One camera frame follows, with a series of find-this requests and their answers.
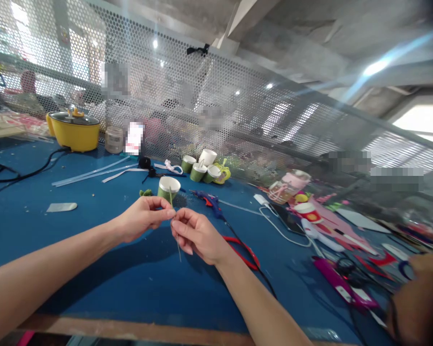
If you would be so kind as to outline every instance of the table edge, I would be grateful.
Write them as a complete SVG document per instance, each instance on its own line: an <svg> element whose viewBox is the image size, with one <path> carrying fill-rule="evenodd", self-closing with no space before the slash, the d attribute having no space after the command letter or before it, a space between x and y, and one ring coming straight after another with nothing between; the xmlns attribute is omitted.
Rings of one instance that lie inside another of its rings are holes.
<svg viewBox="0 0 433 346"><path fill-rule="evenodd" d="M154 323L93 320L46 314L33 314L17 329L53 334L98 336L110 339L148 340L171 344L255 346L249 334L175 327ZM313 341L313 344L316 346L349 345L320 341Z"/></svg>

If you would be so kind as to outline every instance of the green paper cup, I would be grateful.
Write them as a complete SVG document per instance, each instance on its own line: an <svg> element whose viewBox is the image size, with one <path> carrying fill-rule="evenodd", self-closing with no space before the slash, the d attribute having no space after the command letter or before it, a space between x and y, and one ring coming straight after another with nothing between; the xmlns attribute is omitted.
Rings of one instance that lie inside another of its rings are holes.
<svg viewBox="0 0 433 346"><path fill-rule="evenodd" d="M194 165L197 162L197 160L189 155L183 156L183 161L181 162L181 168L183 169L183 172L189 174L192 170L192 165Z"/></svg>
<svg viewBox="0 0 433 346"><path fill-rule="evenodd" d="M221 175L220 169L214 165L210 165L207 168L207 173L205 174L203 181L205 183L209 184L213 180L219 178L220 175Z"/></svg>
<svg viewBox="0 0 433 346"><path fill-rule="evenodd" d="M207 172L207 167L202 165L202 167L199 167L200 163L195 163L192 165L192 171L191 171L191 180L195 182L199 182L204 177L205 173Z"/></svg>
<svg viewBox="0 0 433 346"><path fill-rule="evenodd" d="M159 180L159 190L157 191L157 195L165 198L167 202L170 202L170 192L172 195L171 199L173 200L180 188L181 184L177 179L165 176Z"/></svg>

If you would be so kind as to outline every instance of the workbench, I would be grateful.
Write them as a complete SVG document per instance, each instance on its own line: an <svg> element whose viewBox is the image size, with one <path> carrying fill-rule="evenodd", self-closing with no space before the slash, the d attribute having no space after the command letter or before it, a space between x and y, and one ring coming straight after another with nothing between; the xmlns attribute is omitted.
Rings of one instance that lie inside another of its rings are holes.
<svg viewBox="0 0 433 346"><path fill-rule="evenodd" d="M0 139L0 163L26 174L40 168L58 147L56 143ZM128 172L105 184L102 179L115 173L53 187L52 182L121 159L106 152L102 145L92 152L58 153L55 157L59 159L36 176L10 186L0 184L0 266L109 221L139 198L140 189L150 188L157 193L158 178L148 178L141 184L146 172ZM126 161L119 167L133 163ZM0 174L0 179L11 177L10 173ZM187 193L178 194L175 207L205 214L222 235L232 236L190 189L204 190L221 200L258 211L253 195L259 190L244 182L229 179L224 185L217 185L178 179ZM78 207L68 212L46 212L51 203L62 202L75 202ZM279 302L302 328L330 329L343 343L361 344L345 302L314 267L312 247L287 242L259 215L225 204L220 206L241 240L260 260ZM282 228L279 220L274 222ZM306 243L299 235L285 234ZM364 236L369 241L382 237L379 243L388 242L385 235L377 232L367 231ZM21 327L183 344L252 345L244 320L215 267L206 265L196 255L181 252L181 256L182 262L170 223L164 222L159 229L104 255L56 292ZM266 285L260 274L255 275ZM386 305L384 298L376 298ZM355 314L369 345L392 345L374 320L357 311Z"/></svg>

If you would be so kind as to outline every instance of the yellow electric cooker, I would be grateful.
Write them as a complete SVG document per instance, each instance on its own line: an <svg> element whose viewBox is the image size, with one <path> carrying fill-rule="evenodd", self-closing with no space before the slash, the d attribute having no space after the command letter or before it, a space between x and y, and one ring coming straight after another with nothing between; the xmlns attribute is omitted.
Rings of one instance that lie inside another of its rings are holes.
<svg viewBox="0 0 433 346"><path fill-rule="evenodd" d="M73 112L51 112L47 114L50 134L56 137L60 146L72 151L90 151L98 146L100 121L96 118Z"/></svg>

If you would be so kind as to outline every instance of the metal mesh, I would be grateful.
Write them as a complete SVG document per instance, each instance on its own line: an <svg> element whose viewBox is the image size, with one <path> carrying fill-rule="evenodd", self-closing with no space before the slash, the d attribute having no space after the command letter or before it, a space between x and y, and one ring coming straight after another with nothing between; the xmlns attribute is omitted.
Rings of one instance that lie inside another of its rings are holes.
<svg viewBox="0 0 433 346"><path fill-rule="evenodd" d="M187 55L203 44L125 15L98 0L0 0L7 84L0 101L38 116L73 103L98 118L102 132L143 119L146 155L181 161L211 148L232 175L262 185L349 149L370 150L379 166L433 170L426 141L215 50ZM103 99L104 62L126 64L127 97ZM26 70L35 72L35 90Z"/></svg>

